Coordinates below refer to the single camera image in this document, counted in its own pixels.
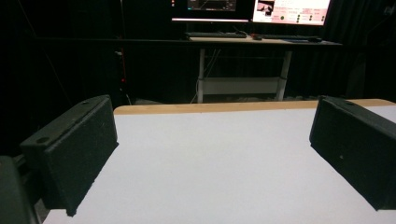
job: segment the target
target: keyboard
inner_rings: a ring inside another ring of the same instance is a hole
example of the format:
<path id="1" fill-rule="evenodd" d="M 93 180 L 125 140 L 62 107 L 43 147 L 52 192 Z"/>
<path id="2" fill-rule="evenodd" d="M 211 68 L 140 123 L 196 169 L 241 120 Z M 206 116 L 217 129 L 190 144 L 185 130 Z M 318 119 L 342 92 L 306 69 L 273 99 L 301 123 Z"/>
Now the keyboard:
<path id="1" fill-rule="evenodd" d="M 236 33 L 205 33 L 205 32 L 187 32 L 187 37 L 215 37 L 215 38 L 246 38 L 246 35 Z"/>
<path id="2" fill-rule="evenodd" d="M 318 38 L 312 35 L 262 35 L 263 39 L 288 39 L 288 40 L 310 40 Z"/>

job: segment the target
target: computer monitor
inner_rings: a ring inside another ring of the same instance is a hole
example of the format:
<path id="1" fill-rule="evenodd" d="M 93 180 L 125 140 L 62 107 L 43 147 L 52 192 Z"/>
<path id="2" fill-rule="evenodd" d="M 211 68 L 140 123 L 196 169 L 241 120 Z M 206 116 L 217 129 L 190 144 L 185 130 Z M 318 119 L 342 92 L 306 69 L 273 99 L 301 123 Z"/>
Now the computer monitor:
<path id="1" fill-rule="evenodd" d="M 171 0 L 172 21 L 249 22 L 254 0 Z"/>
<path id="2" fill-rule="evenodd" d="M 255 0 L 253 22 L 322 26 L 331 0 Z"/>

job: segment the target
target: desk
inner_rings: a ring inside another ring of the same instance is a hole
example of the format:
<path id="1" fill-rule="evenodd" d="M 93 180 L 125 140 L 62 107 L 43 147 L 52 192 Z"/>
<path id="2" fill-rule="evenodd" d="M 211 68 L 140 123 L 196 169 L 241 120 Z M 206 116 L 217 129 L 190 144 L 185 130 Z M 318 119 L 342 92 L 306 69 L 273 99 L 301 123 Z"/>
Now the desk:
<path id="1" fill-rule="evenodd" d="M 253 40 L 250 36 L 247 38 L 212 38 L 212 37 L 191 37 L 192 42 L 210 42 L 210 43 L 238 43 L 249 45 L 299 45 L 299 46 L 339 46 L 329 41 L 320 43 L 311 43 L 308 41 L 286 41 L 280 39 L 263 39 Z M 204 100 L 204 94 L 237 94 L 237 93 L 275 93 L 275 99 L 283 100 L 283 95 L 288 79 L 291 50 L 286 50 L 283 57 L 282 69 L 279 77 L 205 77 L 205 48 L 200 50 L 200 63 L 198 75 L 197 103 Z"/>
<path id="2" fill-rule="evenodd" d="M 396 121 L 396 105 L 359 100 Z M 62 223 L 395 223 L 310 147 L 317 102 L 132 105 L 120 145 Z"/>

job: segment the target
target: wooden table edge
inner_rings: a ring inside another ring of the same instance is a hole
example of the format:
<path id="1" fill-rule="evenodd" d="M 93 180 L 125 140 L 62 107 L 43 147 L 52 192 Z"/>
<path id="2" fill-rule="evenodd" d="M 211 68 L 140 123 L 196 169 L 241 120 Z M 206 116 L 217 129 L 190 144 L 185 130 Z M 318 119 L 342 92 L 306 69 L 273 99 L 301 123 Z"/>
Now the wooden table edge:
<path id="1" fill-rule="evenodd" d="M 382 99 L 348 100 L 361 106 L 396 105 Z M 191 104 L 191 105 L 122 105 L 114 110 L 114 115 L 133 114 L 179 114 L 179 113 L 210 113 L 275 109 L 306 109 L 316 108 L 318 101 L 282 101 L 282 102 L 254 102 L 254 103 L 220 103 L 220 104 Z"/>

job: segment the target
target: mouse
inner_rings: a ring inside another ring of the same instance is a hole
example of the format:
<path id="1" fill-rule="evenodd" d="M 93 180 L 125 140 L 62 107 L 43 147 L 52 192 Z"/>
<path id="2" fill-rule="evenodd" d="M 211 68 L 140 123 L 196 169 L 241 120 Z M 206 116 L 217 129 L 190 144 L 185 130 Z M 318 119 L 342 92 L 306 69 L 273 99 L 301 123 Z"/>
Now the mouse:
<path id="1" fill-rule="evenodd" d="M 262 35 L 253 35 L 251 38 L 254 40 L 262 40 Z"/>
<path id="2" fill-rule="evenodd" d="M 322 42 L 322 39 L 319 37 L 310 37 L 310 38 L 308 38 L 308 41 L 314 42 L 314 43 L 319 43 L 319 42 Z"/>

